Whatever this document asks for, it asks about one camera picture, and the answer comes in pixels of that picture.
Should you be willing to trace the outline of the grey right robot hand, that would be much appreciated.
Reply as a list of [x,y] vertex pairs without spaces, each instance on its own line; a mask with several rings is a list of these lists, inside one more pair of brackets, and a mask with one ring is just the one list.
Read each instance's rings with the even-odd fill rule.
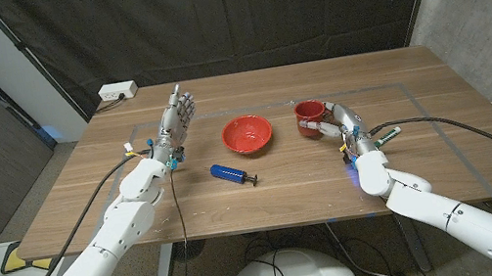
[[315,121],[310,117],[301,119],[298,126],[328,137],[340,138],[343,143],[343,153],[351,161],[377,149],[362,117],[348,107],[335,103],[324,102],[323,106],[325,107],[323,114],[330,115],[334,122]]

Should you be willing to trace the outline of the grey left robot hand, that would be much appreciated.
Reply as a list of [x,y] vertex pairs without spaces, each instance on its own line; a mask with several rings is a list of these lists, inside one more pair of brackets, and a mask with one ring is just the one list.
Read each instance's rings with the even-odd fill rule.
[[176,83],[168,105],[163,111],[158,126],[157,139],[154,143],[150,158],[160,161],[167,166],[183,160],[182,148],[187,131],[195,114],[195,98],[189,92],[180,93],[180,85]]

